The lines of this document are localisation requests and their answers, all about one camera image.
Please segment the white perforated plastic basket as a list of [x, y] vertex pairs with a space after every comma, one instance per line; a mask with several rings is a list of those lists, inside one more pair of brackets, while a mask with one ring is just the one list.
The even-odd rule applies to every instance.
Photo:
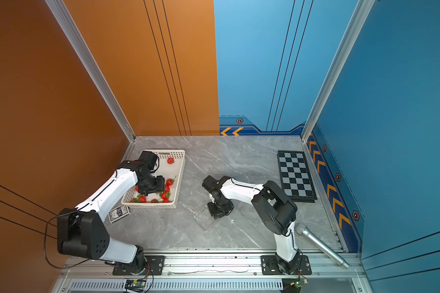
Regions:
[[143, 150], [135, 161], [137, 182], [121, 199], [129, 208], [174, 209], [180, 195], [185, 150]]

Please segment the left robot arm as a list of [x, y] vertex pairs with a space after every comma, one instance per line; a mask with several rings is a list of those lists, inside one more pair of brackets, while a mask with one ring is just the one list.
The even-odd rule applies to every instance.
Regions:
[[123, 161], [111, 177], [87, 200], [73, 209], [63, 209], [57, 216], [57, 251], [62, 255], [101, 260], [129, 274], [145, 271], [143, 248], [113, 239], [104, 221], [114, 205], [133, 187], [143, 195], [162, 192], [163, 176], [154, 176], [159, 157], [143, 151], [134, 161]]

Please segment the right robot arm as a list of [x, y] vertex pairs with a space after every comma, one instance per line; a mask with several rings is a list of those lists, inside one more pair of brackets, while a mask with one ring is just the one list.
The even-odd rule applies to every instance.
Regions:
[[224, 176], [206, 177], [203, 188], [210, 194], [207, 204], [214, 219], [228, 216], [234, 209], [233, 201], [252, 205], [263, 224], [274, 234], [276, 261], [279, 270], [287, 275], [298, 273], [300, 252], [295, 239], [297, 206], [273, 181], [249, 184]]

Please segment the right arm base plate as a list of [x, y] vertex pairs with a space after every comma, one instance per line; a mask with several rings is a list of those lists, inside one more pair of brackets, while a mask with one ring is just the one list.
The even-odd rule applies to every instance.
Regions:
[[296, 255], [291, 262], [284, 261], [277, 255], [262, 255], [260, 261], [263, 275], [312, 275], [306, 255]]

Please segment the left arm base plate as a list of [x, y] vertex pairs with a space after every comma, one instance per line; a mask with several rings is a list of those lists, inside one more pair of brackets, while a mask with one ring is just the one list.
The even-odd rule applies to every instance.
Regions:
[[165, 259], [164, 255], [149, 255], [141, 258], [136, 257], [129, 264], [117, 262], [112, 274], [115, 276], [159, 276], [163, 273]]

